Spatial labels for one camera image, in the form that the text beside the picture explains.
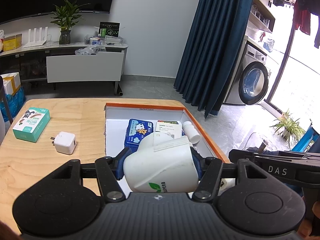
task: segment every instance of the white router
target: white router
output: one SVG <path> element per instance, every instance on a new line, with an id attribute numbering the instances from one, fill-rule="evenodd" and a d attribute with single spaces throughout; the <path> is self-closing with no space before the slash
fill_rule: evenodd
<path id="1" fill-rule="evenodd" d="M 24 48 L 27 47 L 33 47 L 33 46 L 41 46 L 46 43 L 47 41 L 47 36 L 48 36 L 48 27 L 45 28 L 44 30 L 44 39 L 42 40 L 42 27 L 39 29 L 39 40 L 36 41 L 36 33 L 37 33 L 37 28 L 34 28 L 33 30 L 33 41 L 31 41 L 31 29 L 29 29 L 28 32 L 28 43 L 24 45 Z"/>

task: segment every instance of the potted plant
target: potted plant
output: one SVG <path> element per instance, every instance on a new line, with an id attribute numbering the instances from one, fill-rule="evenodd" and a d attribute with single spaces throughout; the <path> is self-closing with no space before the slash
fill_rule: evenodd
<path id="1" fill-rule="evenodd" d="M 52 12 L 54 14 L 54 17 L 51 18 L 55 20 L 50 23 L 54 23 L 61 28 L 59 44 L 70 44 L 70 28 L 79 22 L 76 21 L 81 17 L 81 14 L 79 14 L 79 10 L 80 7 L 85 4 L 77 5 L 76 1 L 74 1 L 73 3 L 70 3 L 68 0 L 64 1 L 65 5 L 61 7 L 54 5 L 56 7 L 56 11 Z"/>
<path id="2" fill-rule="evenodd" d="M 275 133 L 279 131 L 279 129 L 283 128 L 283 131 L 280 134 L 282 134 L 282 136 L 288 140 L 289 147 L 291 137 L 293 138 L 293 143 L 295 144 L 306 133 L 306 131 L 300 127 L 299 118 L 297 120 L 292 119 L 289 109 L 282 113 L 281 117 L 277 118 L 276 120 L 279 122 L 270 127 L 276 128 Z"/>

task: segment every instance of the white box with barcode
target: white box with barcode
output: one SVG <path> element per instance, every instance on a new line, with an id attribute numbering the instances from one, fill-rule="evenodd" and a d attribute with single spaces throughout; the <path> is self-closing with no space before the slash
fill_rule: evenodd
<path id="1" fill-rule="evenodd" d="M 163 132 L 173 139 L 181 138 L 182 134 L 182 124 L 181 123 L 170 123 L 170 122 L 157 122 L 156 132 Z"/>

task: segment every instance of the washing machine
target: washing machine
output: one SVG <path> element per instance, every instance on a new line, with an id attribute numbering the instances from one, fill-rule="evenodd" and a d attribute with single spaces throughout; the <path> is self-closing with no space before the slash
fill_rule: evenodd
<path id="1" fill-rule="evenodd" d="M 260 102 L 268 90 L 267 56 L 248 42 L 245 44 L 240 63 L 231 80 L 224 103 L 254 105 Z"/>

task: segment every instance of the white box with yellow tape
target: white box with yellow tape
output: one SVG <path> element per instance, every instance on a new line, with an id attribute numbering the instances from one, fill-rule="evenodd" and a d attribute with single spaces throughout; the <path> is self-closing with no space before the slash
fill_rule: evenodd
<path id="1" fill-rule="evenodd" d="M 19 72 L 2 74 L 3 87 L 7 95 L 14 95 L 21 87 Z"/>

